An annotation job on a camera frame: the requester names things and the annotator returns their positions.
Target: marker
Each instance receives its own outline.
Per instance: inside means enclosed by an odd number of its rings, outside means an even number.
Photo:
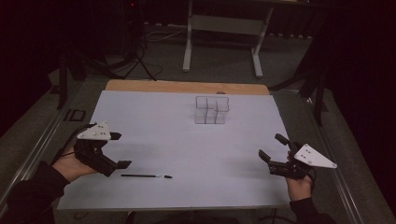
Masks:
[[[170,179],[172,176],[170,175],[121,175],[121,176],[134,176],[134,177],[163,177]]]

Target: white table leg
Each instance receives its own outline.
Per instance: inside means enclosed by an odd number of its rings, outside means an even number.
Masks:
[[[265,21],[262,24],[262,31],[260,32],[259,41],[256,45],[256,48],[251,49],[251,57],[253,60],[256,77],[262,77],[262,65],[260,64],[259,52],[260,48],[262,47],[262,41],[264,40],[265,32],[267,31],[268,24],[270,23],[273,10],[274,9],[272,7],[268,8],[267,14],[265,16]]]
[[[187,19],[187,44],[186,51],[184,52],[184,61],[183,61],[183,72],[190,71],[190,63],[191,63],[191,33],[192,33],[192,0],[189,1],[189,17]]]

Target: person's right hand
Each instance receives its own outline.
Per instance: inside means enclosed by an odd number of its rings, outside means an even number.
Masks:
[[[312,196],[312,180],[308,175],[306,175],[304,179],[298,180],[286,178],[286,182],[288,183],[289,198],[292,202],[310,198]]]
[[[64,154],[74,152],[74,149],[70,147]],[[83,164],[79,161],[75,154],[69,154],[59,158],[52,167],[57,170],[61,175],[64,176],[69,182],[73,182],[77,178],[83,175],[90,175],[97,173],[91,167]]]

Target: white tabletop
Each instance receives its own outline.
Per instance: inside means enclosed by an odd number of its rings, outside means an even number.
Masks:
[[[196,93],[103,91],[92,123],[107,120],[121,133],[103,151],[111,160],[133,161],[110,177],[87,175],[65,189],[58,209],[168,210],[256,208],[289,203],[285,179],[269,175],[264,150],[285,161],[287,137],[269,95],[229,97],[225,124],[195,124]],[[121,177],[121,174],[171,175]]]

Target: dark background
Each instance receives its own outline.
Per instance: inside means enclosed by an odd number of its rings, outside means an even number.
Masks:
[[[58,67],[61,40],[72,40],[93,58],[100,57],[102,49],[111,44],[113,49],[122,51],[116,36],[108,36],[107,45],[103,45],[106,41],[98,37],[97,21],[86,13],[91,10],[88,2],[1,2],[0,136],[50,89],[47,74]],[[187,1],[148,0],[145,3],[144,18],[149,23],[186,23]],[[299,69],[329,69],[326,87],[332,90],[378,186],[396,214],[396,181],[392,178],[396,172],[396,152],[392,144],[396,139],[393,90],[396,6],[394,1],[350,1],[342,6],[346,9],[331,11],[327,20],[322,9],[276,7],[268,33],[283,34],[285,38],[290,35],[314,37]],[[205,13],[208,8],[224,15],[231,10],[227,7],[219,10],[210,3],[203,3],[198,10]],[[260,17],[262,14],[256,8],[254,13],[241,10],[239,16]],[[120,29],[113,33],[123,35]]]

